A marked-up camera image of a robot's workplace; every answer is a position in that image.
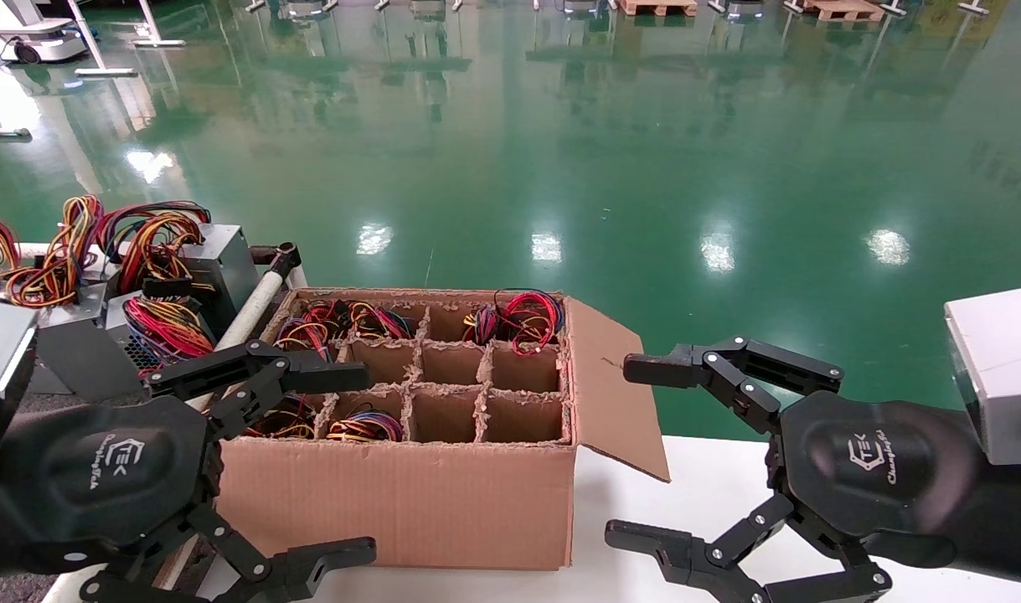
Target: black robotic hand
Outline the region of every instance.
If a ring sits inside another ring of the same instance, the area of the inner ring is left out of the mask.
[[[651,554],[668,582],[721,603],[866,603],[892,586],[870,556],[1021,582],[1021,465],[990,465],[965,413],[846,400],[837,395],[839,367],[740,338],[630,355],[624,373],[652,386],[701,386],[771,436],[774,495],[714,543],[607,523],[607,545]],[[756,381],[805,397],[782,409]],[[785,523],[844,571],[768,585],[744,575],[739,562]]]
[[[165,367],[136,407],[79,405],[19,415],[0,444],[0,575],[70,572],[107,563],[82,587],[90,602],[203,601],[135,582],[193,535],[241,579],[217,602],[285,603],[312,596],[329,569],[376,560],[360,538],[265,558],[212,508],[220,440],[241,436],[289,391],[363,390],[363,363],[327,363],[258,341]],[[203,414],[182,400],[242,385]]]

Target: box flap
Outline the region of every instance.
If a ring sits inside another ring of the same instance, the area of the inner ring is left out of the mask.
[[[640,337],[574,298],[563,304],[571,334],[567,344],[578,443],[670,482],[651,387],[622,375],[626,354],[643,351]]]

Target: printed logo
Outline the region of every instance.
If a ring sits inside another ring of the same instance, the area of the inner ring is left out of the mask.
[[[871,442],[867,442],[867,434],[854,434],[855,440],[848,440],[848,460],[862,466],[864,470],[874,469],[886,461],[882,457],[882,444],[875,442],[874,447]]]
[[[128,438],[109,446],[109,442],[114,439],[114,434],[105,436],[103,442],[97,447],[96,454],[93,455],[93,465],[90,465],[91,490],[100,486],[100,478],[104,475],[105,469],[111,469],[112,475],[127,475],[128,466],[136,465],[142,460],[142,450],[145,450],[146,447],[145,442]]]
[[[142,460],[142,449],[145,449],[145,442],[138,442],[135,439],[127,439],[123,442],[112,444],[108,447],[108,455],[105,456],[105,465],[115,465],[112,475],[127,475],[127,465],[137,465]]]
[[[848,460],[863,470],[888,463],[886,482],[897,484],[897,455],[893,454],[893,446],[882,429],[877,429],[871,439],[867,434],[854,434],[854,438],[848,440]]]

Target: green epoxy floor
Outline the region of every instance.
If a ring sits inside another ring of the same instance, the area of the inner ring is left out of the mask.
[[[319,285],[561,289],[654,353],[750,336],[839,363],[848,397],[958,404],[943,302],[1021,287],[1021,0],[856,28],[544,3],[173,1],[189,46],[162,51],[89,10],[142,77],[0,68],[0,122],[33,133],[0,143],[0,217],[47,241],[69,195],[193,199]],[[755,436],[657,396],[669,434]]]

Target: white table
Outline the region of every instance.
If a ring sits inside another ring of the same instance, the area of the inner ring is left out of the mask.
[[[667,584],[646,554],[610,549],[609,519],[690,531],[713,541],[770,496],[763,456],[766,444],[664,438],[673,484],[660,484],[627,466],[582,449],[576,463],[574,566],[560,572],[480,572],[445,569],[349,568],[331,572],[312,601],[319,603],[715,603],[706,592]],[[879,560],[893,580],[885,603],[1021,601],[1021,584],[958,569],[905,568]],[[793,531],[783,530],[741,564],[761,584],[835,572]],[[211,598],[237,573],[216,558],[200,596]]]

